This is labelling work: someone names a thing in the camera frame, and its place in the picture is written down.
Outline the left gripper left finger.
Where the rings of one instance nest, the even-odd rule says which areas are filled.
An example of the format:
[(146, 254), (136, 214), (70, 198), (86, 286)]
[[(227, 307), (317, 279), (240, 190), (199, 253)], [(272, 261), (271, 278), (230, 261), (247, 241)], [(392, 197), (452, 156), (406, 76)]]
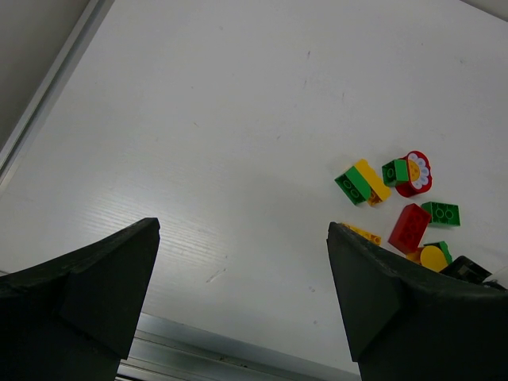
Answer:
[(113, 380), (160, 244), (155, 217), (1, 277), (3, 380)]

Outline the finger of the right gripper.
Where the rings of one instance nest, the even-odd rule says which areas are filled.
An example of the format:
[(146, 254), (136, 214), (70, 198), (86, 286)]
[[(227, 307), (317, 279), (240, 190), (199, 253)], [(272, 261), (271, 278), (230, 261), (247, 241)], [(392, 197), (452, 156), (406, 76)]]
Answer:
[(473, 284), (481, 284), (492, 275), (491, 272), (466, 256), (457, 257), (447, 267), (441, 270), (440, 273)]

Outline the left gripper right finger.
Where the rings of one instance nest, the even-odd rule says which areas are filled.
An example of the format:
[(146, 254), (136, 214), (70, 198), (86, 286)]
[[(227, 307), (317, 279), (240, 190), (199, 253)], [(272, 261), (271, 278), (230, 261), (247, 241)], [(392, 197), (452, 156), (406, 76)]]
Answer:
[(327, 247), (362, 379), (506, 379), (506, 292), (431, 271), (336, 222)]

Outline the small green lego brick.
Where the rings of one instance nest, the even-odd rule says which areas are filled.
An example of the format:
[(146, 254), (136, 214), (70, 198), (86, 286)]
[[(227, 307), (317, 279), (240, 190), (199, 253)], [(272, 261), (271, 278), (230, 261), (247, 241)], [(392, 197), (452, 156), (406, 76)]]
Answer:
[(383, 182), (387, 187), (397, 187), (410, 180), (408, 164), (404, 159), (396, 159), (382, 166)]

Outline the red flower lego piece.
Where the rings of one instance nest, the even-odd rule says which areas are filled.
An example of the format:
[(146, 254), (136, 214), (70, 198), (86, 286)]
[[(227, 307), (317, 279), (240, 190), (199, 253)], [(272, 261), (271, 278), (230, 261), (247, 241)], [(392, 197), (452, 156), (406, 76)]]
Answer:
[(429, 191), (433, 184), (433, 177), (428, 157), (423, 152), (413, 150), (402, 159), (406, 161), (409, 181), (396, 186), (396, 191), (406, 198)]

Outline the red lego brick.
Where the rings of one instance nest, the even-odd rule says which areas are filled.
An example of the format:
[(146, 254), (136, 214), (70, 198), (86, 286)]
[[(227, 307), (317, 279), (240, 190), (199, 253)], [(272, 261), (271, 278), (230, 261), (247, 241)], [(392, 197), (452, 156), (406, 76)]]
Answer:
[(388, 243), (403, 254), (415, 252), (430, 220), (431, 215), (416, 203), (405, 206), (388, 238)]

